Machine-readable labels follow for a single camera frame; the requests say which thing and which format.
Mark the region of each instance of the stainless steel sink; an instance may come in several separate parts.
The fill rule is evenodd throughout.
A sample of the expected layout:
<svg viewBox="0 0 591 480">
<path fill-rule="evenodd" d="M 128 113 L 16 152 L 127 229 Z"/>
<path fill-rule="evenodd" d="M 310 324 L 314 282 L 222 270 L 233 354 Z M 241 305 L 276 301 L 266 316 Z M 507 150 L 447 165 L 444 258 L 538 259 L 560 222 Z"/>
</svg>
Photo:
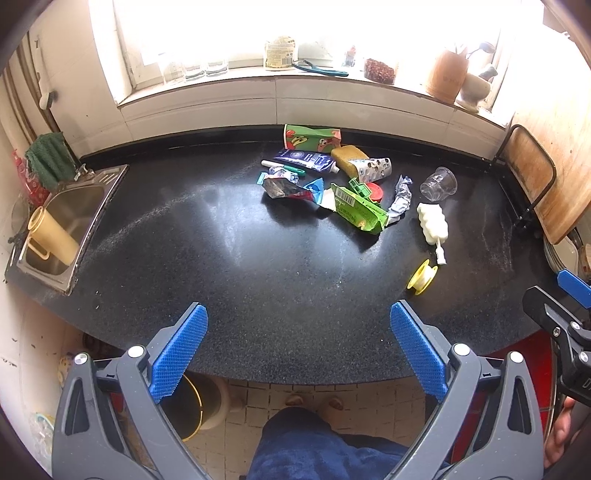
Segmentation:
<svg viewBox="0 0 591 480">
<path fill-rule="evenodd" d="M 45 202 L 47 211 L 80 245 L 70 266 L 54 255 L 43 260 L 25 243 L 18 257 L 17 267 L 44 284 L 69 295 L 75 284 L 76 269 L 98 224 L 98 217 L 126 170 L 127 165 L 97 172 L 81 170 L 77 180 L 60 184 L 58 191 Z"/>
</svg>

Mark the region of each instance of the yellow sponge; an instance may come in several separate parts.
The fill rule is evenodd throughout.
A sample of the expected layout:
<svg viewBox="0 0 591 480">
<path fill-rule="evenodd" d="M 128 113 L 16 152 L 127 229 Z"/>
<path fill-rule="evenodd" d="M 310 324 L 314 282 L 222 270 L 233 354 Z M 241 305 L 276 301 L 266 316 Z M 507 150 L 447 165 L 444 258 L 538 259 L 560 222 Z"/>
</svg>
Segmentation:
<svg viewBox="0 0 591 480">
<path fill-rule="evenodd" d="M 369 158 L 365 153 L 354 145 L 333 148 L 330 156 L 336 160 L 336 166 L 343 170 L 351 179 L 358 177 L 357 168 L 349 160 L 366 160 Z"/>
</svg>

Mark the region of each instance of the window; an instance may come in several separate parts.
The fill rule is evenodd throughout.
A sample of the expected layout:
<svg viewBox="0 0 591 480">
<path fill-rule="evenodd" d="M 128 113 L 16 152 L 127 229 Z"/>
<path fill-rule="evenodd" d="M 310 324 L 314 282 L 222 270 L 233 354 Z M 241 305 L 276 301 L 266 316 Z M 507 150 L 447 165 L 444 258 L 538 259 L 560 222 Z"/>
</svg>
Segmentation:
<svg viewBox="0 0 591 480">
<path fill-rule="evenodd" d="M 199 58 L 226 59 L 229 68 L 262 66 L 265 41 L 279 35 L 293 37 L 299 58 L 321 66 L 341 68 L 352 46 L 357 52 L 357 72 L 362 70 L 364 58 L 398 63 L 396 85 L 412 89 L 422 84 L 443 47 L 453 50 L 467 45 L 471 51 L 488 41 L 498 52 L 475 52 L 470 57 L 470 71 L 487 63 L 506 67 L 500 60 L 501 53 L 506 55 L 508 50 L 502 41 L 511 38 L 505 19 L 515 16 L 519 3 L 113 0 L 124 60 L 135 90 L 163 81 L 158 68 L 162 56 L 178 64 Z"/>
</svg>

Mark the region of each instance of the person's hand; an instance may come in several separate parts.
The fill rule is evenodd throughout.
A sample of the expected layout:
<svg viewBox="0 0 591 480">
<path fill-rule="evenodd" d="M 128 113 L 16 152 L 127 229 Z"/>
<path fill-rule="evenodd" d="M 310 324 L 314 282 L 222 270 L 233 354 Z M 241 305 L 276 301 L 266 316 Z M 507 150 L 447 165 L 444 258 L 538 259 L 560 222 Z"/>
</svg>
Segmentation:
<svg viewBox="0 0 591 480">
<path fill-rule="evenodd" d="M 554 465 L 564 454 L 566 439 L 570 433 L 570 415 L 573 411 L 575 399 L 566 397 L 562 411 L 552 426 L 550 435 L 544 444 L 544 468 Z"/>
</svg>

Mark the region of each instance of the blue jeans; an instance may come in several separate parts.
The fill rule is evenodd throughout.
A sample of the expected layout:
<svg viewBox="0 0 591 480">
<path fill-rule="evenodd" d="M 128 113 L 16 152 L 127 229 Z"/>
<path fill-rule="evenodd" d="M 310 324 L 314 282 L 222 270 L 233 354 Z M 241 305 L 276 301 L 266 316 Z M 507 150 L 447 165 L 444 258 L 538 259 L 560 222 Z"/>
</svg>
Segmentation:
<svg viewBox="0 0 591 480">
<path fill-rule="evenodd" d="M 301 407 L 281 410 L 262 430 L 247 480 L 383 480 L 407 448 L 367 435 L 341 435 Z"/>
</svg>

